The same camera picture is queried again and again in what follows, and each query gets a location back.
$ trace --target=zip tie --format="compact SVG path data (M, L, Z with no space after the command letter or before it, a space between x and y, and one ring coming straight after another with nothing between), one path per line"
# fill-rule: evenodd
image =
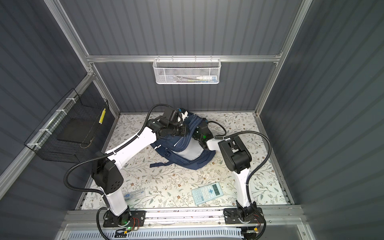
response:
M48 128L46 128L46 129L39 129L39 131L47 131L49 133L49 135L52 135L51 131L49 131Z
M40 143L27 143L27 145L36 146L38 149L41 149Z
M71 100L73 100L76 103L76 99L75 98L66 98L66 99L71 99Z
M67 115L67 113L65 112L64 109L59 109L59 110L56 110L56 111L61 111L61 112L63 112L65 115Z

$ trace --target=blue calculator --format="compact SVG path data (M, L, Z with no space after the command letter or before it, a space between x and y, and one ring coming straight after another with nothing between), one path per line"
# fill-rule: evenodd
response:
M192 190L192 196L196 206L223 195L223 191L221 190L218 182Z

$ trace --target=black cable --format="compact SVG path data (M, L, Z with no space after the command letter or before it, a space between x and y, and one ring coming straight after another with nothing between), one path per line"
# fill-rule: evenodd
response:
M227 134L227 131L225 130L225 128L220 123L215 122L215 121L208 121L208 123L216 123L217 125L219 125L224 130L224 134L216 135L215 137L223 137Z
M263 235L263 233L264 233L264 231L265 231L266 221L265 221L264 216L263 216L263 215L257 210L257 208L252 204L251 196L250 196L250 193L249 193L249 181L251 180L251 178L252 178L252 176L255 174L255 172L257 172L257 171L258 171L262 166L264 166L264 164L268 161L268 159L269 159L269 157L271 156L271 153L272 153L272 147L271 147L271 142L269 141L269 139L268 139L265 135L263 135L263 134L261 134L261 133L259 133L259 132L255 132L255 131L241 131L241 132L235 132L235 133L233 133L233 134L231 134L231 135L229 135L229 136L226 136L226 138L230 138L230 137L237 136L237 135L240 135L240 134L247 134L247 133L259 135L259 136L261 136L262 138L264 138L264 139L266 140L266 142L268 143L268 152L267 152L267 155L265 156L264 160L260 163L260 165L257 166L257 167L251 172L251 174L248 175L247 180L246 180L246 182L245 182L245 185L247 185L246 191L247 191L247 198L248 198L248 201L249 201L249 203L251 204L251 207L253 208L253 210L254 210L256 213L258 213L258 215L259 215L259 216L263 219L263 221L264 221L263 229L261 230L261 232L260 232L259 234L257 234L256 238L254 239L254 240L257 240L257 239L259 239L259 238Z
M120 151L121 149L125 148L125 147L128 146L129 144L131 144L131 142L133 142L133 141L137 138L137 136L140 135L140 134L144 131L145 127L147 126L147 122L148 122L148 119L149 119L149 115L151 114L152 110L153 110L155 107L158 107L158 106L165 106L165 107L170 107L170 108L172 108L171 106L169 106L169 105L167 105L167 104L156 104L156 105L152 106L151 109L149 110L149 112L148 112L146 118L145 118L145 121L144 121L143 126L141 127L140 131L139 131L139 132L138 132L138 133L137 133L131 140L129 140L129 141L126 142L124 145L122 145L122 146L120 146L119 148L117 148L117 149L114 151L115 153L118 152L118 151ZM101 190L99 190L99 189L80 188L80 187L74 187L74 186L72 186L72 185L68 182L68 176L69 176L69 174L70 174L73 170L75 170L76 168L78 168L79 166L81 166L81 165L83 165L83 164L86 164L86 163L88 163L88 162L92 162L92 161L102 160L102 159L105 159L105 158L107 158L107 157L109 157L109 156L111 156L111 155L113 155L113 154L114 154L113 152L110 152L110 153L105 154L105 155L103 155L103 156L100 156L100 157L94 157L94 158L88 159L88 160L86 160L86 161L84 161L84 162L81 162L81 163L79 163L79 164L74 165L73 167L71 167L70 169L68 169L68 171L64 174L64 179L63 179L63 181L64 181L64 185L65 185L67 188L69 188L69 189L71 189L71 190L74 190L74 191L79 191L79 192L95 192L95 193L98 193L98 194L100 194L100 195L104 195L104 193L103 193Z
M100 227L99 214L100 214L101 210L103 210L103 209L107 210L106 207L102 207L102 208L100 208L100 209L97 211L97 213L96 213L96 225L97 225L97 229L99 230L99 233L101 234L101 236L102 236L105 240L110 240L110 239L103 233L103 231L101 230L101 227Z
M117 229L116 231L115 231L115 238L117 238L117 237L126 237L126 233L125 233L125 231L126 231L127 229L126 228L122 228L122 229Z

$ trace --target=navy blue backpack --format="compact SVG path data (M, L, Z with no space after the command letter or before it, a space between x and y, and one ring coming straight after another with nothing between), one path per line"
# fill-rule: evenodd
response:
M197 140L192 138L196 127L203 119L196 114L188 113L183 124L187 124L189 133L185 137L166 136L156 140L151 146L168 162L152 163L149 167L168 166L173 163L192 170L197 170L207 165L214 157L216 151L203 149Z

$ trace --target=black wire mesh basket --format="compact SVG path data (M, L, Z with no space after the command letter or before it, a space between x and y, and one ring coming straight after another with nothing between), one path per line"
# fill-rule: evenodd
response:
M108 101L84 95L67 100L68 104L56 110L55 117L25 142L43 160L79 163L94 154L90 149L98 140Z

